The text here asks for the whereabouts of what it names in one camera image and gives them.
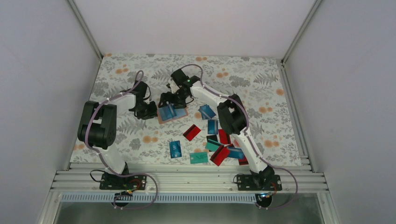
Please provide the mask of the blue striped card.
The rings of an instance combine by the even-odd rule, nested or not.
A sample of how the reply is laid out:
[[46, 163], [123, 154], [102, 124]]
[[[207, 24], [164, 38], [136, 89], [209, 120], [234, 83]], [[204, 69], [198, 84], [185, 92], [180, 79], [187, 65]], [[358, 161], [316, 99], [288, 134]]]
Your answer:
[[162, 121], [167, 121], [177, 116], [173, 104], [168, 104], [164, 107], [159, 107], [158, 112]]

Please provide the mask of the tan leather card holder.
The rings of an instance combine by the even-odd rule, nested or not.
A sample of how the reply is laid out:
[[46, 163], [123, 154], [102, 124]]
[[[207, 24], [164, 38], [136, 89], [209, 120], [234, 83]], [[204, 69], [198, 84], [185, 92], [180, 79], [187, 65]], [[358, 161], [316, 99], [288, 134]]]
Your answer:
[[188, 115], [187, 108], [176, 109], [173, 104], [159, 107], [157, 110], [159, 124], [164, 124]]

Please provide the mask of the teal card pile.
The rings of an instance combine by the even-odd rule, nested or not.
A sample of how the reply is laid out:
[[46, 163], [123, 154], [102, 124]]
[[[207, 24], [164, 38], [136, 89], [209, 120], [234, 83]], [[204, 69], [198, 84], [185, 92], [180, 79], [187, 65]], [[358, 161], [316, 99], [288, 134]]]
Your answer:
[[190, 153], [190, 164], [201, 164], [208, 162], [207, 152]]

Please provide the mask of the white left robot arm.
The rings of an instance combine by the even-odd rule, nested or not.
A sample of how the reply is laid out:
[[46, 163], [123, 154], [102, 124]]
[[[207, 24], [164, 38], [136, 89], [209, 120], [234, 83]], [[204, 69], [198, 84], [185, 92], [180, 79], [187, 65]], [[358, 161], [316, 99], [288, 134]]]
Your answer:
[[136, 81], [132, 89], [121, 91], [102, 103], [87, 101], [84, 104], [78, 140], [98, 154], [105, 165], [105, 172], [113, 175], [111, 182], [118, 189], [129, 185], [130, 176], [126, 162], [113, 145], [117, 135], [117, 117], [124, 112], [131, 112], [141, 120], [156, 117], [157, 107], [150, 98], [150, 87], [145, 82]]

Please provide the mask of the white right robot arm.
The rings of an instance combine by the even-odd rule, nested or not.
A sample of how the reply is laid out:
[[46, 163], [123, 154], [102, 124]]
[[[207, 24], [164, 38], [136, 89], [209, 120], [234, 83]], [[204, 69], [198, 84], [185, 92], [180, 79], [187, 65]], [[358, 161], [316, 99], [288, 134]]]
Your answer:
[[217, 110], [219, 124], [225, 133], [233, 136], [244, 153], [253, 184], [259, 190], [266, 189], [271, 184], [274, 169], [263, 161], [262, 153], [249, 130], [246, 110], [237, 94], [226, 95], [205, 84], [197, 76], [189, 77], [181, 69], [174, 71], [168, 80], [170, 91], [162, 93], [158, 107], [173, 104], [175, 108], [185, 108], [187, 97], [198, 98]]

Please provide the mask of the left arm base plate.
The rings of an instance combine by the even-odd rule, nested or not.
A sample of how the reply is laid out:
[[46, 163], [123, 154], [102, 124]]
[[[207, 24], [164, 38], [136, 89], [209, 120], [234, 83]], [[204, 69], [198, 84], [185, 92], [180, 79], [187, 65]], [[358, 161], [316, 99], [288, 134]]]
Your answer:
[[146, 175], [134, 175], [131, 177], [119, 177], [104, 173], [100, 180], [100, 190], [144, 190], [146, 187]]

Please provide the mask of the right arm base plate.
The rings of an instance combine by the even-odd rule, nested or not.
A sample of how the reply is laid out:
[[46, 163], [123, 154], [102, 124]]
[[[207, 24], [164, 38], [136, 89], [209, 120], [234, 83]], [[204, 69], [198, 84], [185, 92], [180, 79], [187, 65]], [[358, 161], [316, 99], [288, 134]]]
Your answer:
[[273, 175], [263, 181], [253, 175], [237, 174], [233, 182], [239, 191], [281, 191], [283, 189], [279, 175]]

